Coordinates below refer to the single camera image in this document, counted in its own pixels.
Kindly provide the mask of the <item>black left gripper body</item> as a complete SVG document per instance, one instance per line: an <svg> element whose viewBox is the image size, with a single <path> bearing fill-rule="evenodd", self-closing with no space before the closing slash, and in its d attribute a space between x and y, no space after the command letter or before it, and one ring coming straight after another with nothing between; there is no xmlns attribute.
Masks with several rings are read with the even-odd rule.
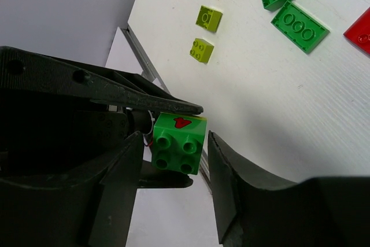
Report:
<svg viewBox="0 0 370 247"><path fill-rule="evenodd" d="M1 90L1 176L60 174L150 131L147 111Z"/></svg>

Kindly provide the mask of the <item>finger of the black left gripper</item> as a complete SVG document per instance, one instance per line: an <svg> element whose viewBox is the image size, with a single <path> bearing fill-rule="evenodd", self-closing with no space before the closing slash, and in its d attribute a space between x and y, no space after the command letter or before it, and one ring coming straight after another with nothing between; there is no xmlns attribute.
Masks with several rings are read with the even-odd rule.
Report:
<svg viewBox="0 0 370 247"><path fill-rule="evenodd" d="M97 104L200 115L202 106L178 99L136 73L1 46L1 88L87 99Z"/></svg>
<svg viewBox="0 0 370 247"><path fill-rule="evenodd" d="M149 161L142 162L139 189L183 189L192 184L193 180L186 174L157 169Z"/></svg>

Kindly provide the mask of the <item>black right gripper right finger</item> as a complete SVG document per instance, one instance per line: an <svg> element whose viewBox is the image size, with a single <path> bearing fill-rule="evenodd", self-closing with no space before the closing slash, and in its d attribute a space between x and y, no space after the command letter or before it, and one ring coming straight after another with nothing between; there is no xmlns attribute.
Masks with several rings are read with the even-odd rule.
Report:
<svg viewBox="0 0 370 247"><path fill-rule="evenodd" d="M208 135L210 185L223 246L368 246L369 178L281 178Z"/></svg>

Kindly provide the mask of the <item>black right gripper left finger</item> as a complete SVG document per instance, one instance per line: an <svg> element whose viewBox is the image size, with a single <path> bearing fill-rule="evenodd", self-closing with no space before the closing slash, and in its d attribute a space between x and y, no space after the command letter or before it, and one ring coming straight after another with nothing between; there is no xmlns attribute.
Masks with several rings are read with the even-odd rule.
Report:
<svg viewBox="0 0 370 247"><path fill-rule="evenodd" d="M140 169L136 132L58 175L1 179L2 246L125 246Z"/></svg>

